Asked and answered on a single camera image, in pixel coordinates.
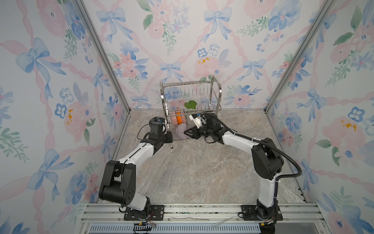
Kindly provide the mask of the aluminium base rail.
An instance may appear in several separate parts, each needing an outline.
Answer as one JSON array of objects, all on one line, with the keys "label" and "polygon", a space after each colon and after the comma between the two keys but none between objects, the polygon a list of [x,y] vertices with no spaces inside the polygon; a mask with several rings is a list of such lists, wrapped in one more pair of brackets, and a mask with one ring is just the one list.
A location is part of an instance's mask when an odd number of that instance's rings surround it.
[{"label": "aluminium base rail", "polygon": [[315,203],[282,203],[273,228],[238,216],[238,203],[166,203],[148,221],[125,221],[117,205],[89,204],[77,234],[330,234]]}]

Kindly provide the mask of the aluminium corner post right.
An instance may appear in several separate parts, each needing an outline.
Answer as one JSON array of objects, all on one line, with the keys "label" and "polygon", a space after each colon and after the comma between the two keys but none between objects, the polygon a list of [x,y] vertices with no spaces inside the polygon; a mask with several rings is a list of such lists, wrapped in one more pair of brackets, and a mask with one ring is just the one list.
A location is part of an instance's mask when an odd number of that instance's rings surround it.
[{"label": "aluminium corner post right", "polygon": [[298,47],[297,51],[294,54],[293,59],[290,62],[289,68],[287,68],[286,71],[283,73],[283,76],[280,79],[280,82],[278,83],[278,85],[276,86],[274,93],[270,96],[270,101],[268,102],[268,104],[266,105],[264,109],[266,114],[271,112],[271,109],[275,105],[275,102],[277,101],[277,98],[280,95],[283,87],[286,85],[289,78],[291,77],[293,72],[296,70],[299,62],[302,60],[303,56],[307,52],[311,44],[311,41],[314,39],[314,37],[317,36],[320,28],[322,27],[323,23],[325,22],[326,18],[328,17],[335,3],[336,1],[333,1],[333,0],[326,0],[322,2],[320,10],[316,14],[315,21],[308,28],[308,31],[305,34],[304,40],[300,43],[300,46]]}]

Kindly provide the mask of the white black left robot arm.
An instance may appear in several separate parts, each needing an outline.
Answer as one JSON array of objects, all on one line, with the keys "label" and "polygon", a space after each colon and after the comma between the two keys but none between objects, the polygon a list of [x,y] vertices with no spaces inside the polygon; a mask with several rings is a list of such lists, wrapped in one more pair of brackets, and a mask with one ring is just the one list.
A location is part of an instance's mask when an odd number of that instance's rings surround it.
[{"label": "white black left robot arm", "polygon": [[99,189],[101,200],[117,203],[146,217],[151,213],[151,202],[136,192],[137,166],[154,156],[164,144],[173,142],[164,118],[152,118],[148,126],[150,131],[133,151],[119,160],[107,162]]}]

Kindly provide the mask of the steel wire dish rack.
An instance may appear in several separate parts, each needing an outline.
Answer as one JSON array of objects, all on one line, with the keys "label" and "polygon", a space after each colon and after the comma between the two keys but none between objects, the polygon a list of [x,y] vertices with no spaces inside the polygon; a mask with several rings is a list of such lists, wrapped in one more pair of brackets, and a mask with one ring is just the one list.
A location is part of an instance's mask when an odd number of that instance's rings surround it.
[{"label": "steel wire dish rack", "polygon": [[203,77],[199,81],[166,83],[160,81],[160,95],[167,128],[174,141],[191,139],[184,134],[195,126],[190,116],[214,113],[222,109],[222,86],[216,76]]}]

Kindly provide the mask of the aluminium corner post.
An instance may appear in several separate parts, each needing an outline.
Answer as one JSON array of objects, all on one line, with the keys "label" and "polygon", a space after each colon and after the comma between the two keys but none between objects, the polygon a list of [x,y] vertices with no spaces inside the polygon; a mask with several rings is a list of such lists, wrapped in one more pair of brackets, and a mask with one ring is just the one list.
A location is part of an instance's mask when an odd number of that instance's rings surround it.
[{"label": "aluminium corner post", "polygon": [[275,102],[277,101],[277,98],[280,95],[283,87],[286,85],[289,78],[291,77],[293,72],[296,70],[299,62],[302,60],[303,56],[307,52],[311,44],[311,41],[314,39],[314,37],[317,36],[320,28],[322,27],[323,23],[325,22],[326,18],[328,17],[335,3],[336,1],[333,1],[333,0],[326,0],[322,2],[320,10],[316,14],[315,21],[308,28],[308,31],[305,34],[304,40],[300,43],[300,46],[298,47],[297,51],[294,54],[293,59],[290,62],[289,68],[287,68],[286,71],[283,73],[283,76],[280,79],[280,82],[278,83],[278,85],[276,86],[274,93],[270,96],[270,101],[268,102],[268,104],[266,105],[264,109],[266,114],[271,112],[271,109],[275,105]]},{"label": "aluminium corner post", "polygon": [[85,7],[85,4],[81,0],[72,0],[72,3],[74,7],[77,9],[78,15],[82,18],[83,25],[86,27],[88,31],[88,35],[90,36],[93,46],[99,56],[99,58],[102,61],[103,67],[105,71],[109,75],[110,81],[114,85],[114,89],[117,92],[120,102],[123,104],[125,107],[126,113],[130,114],[131,109],[129,108],[128,102],[126,101],[125,95],[121,89],[120,83],[117,80],[115,73],[113,71],[113,68],[110,65],[109,59],[105,53],[105,49],[100,41],[99,35],[94,27],[94,24],[91,20],[91,17],[89,16],[87,9]]}]

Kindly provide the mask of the green leaf rack ornament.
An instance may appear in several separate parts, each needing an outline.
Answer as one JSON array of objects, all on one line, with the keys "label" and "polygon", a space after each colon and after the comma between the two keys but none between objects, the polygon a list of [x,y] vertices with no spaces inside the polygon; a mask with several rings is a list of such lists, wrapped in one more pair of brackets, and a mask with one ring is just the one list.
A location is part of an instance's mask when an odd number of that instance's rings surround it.
[{"label": "green leaf rack ornament", "polygon": [[188,102],[185,102],[184,103],[184,106],[187,108],[187,109],[192,109],[192,110],[194,110],[194,109],[196,109],[196,106],[197,106],[197,102],[196,101],[194,101],[194,100],[189,100]]}]

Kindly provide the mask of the dark blue petal bowl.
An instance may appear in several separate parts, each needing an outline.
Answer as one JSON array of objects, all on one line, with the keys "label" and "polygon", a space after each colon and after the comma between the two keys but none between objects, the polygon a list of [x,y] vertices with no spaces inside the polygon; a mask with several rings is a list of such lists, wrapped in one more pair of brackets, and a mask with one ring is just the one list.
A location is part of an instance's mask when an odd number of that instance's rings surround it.
[{"label": "dark blue petal bowl", "polygon": [[149,121],[149,123],[153,123],[153,122],[157,122],[156,117],[152,118],[152,119]]}]

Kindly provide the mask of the lavender bowl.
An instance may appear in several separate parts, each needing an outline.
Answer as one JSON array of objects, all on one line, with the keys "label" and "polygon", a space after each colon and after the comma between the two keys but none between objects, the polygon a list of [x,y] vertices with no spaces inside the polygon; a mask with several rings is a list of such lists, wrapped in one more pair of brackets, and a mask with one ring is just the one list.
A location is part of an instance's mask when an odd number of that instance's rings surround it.
[{"label": "lavender bowl", "polygon": [[181,123],[176,126],[176,135],[180,140],[186,140],[187,135],[185,135],[185,131],[187,130],[187,125],[186,123]]}]

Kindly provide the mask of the orange bowl white inside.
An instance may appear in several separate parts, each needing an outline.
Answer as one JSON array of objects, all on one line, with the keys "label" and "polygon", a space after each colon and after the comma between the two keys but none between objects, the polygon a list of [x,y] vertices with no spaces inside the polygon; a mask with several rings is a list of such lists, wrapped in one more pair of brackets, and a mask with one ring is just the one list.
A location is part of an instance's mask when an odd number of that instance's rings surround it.
[{"label": "orange bowl white inside", "polygon": [[177,111],[177,112],[176,112],[176,115],[177,115],[177,116],[176,116],[176,119],[177,119],[177,123],[178,123],[178,125],[179,125],[179,124],[182,124],[183,121],[182,121],[182,118],[181,118],[181,116],[180,116],[180,115],[181,115],[180,111]]}]

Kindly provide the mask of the aluminium corner post left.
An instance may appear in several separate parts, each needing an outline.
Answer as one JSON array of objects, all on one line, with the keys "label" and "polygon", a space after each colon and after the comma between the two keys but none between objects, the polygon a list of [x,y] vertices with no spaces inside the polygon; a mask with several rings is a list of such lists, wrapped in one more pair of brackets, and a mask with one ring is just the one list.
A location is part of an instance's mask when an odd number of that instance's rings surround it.
[{"label": "aluminium corner post left", "polygon": [[99,35],[94,27],[94,24],[91,20],[91,17],[89,16],[87,9],[85,7],[85,4],[81,0],[72,0],[72,3],[74,7],[77,9],[78,15],[82,18],[83,25],[86,27],[88,31],[88,35],[90,36],[93,46],[99,56],[99,58],[102,61],[103,67],[105,71],[109,75],[110,81],[114,85],[114,89],[117,92],[120,102],[123,104],[125,107],[126,113],[130,114],[131,109],[129,108],[128,102],[126,101],[125,95],[121,89],[120,83],[117,80],[115,73],[113,71],[113,68],[110,65],[109,59],[105,53],[105,49],[100,41]]}]

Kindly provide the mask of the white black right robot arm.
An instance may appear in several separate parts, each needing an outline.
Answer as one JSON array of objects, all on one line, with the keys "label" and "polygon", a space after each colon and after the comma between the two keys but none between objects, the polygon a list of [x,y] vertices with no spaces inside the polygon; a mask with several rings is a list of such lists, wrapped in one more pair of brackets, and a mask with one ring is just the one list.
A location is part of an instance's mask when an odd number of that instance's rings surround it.
[{"label": "white black right robot arm", "polygon": [[260,178],[260,193],[254,212],[242,212],[239,217],[245,219],[257,216],[266,223],[278,219],[278,182],[284,161],[277,152],[274,142],[265,138],[263,140],[242,135],[226,126],[218,117],[211,113],[192,114],[189,119],[195,126],[184,131],[192,139],[211,137],[212,143],[220,143],[250,153],[255,172]]}]

